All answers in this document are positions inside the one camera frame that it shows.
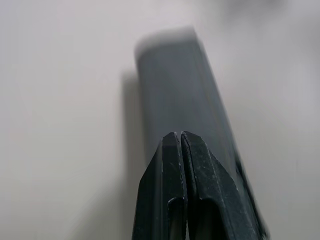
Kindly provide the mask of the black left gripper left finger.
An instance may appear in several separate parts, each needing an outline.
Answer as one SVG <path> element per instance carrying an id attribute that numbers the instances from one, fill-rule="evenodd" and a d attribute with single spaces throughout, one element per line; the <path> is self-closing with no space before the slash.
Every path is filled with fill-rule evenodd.
<path id="1" fill-rule="evenodd" d="M 187 187 L 181 144 L 175 132 L 165 135 L 138 186 L 133 240 L 184 240 Z"/>

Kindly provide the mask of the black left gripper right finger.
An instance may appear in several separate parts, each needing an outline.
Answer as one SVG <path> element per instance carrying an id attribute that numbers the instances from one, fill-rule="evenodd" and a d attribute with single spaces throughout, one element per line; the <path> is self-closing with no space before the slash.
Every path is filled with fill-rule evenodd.
<path id="1" fill-rule="evenodd" d="M 191 240 L 259 240 L 233 178 L 203 139 L 181 134 Z"/>

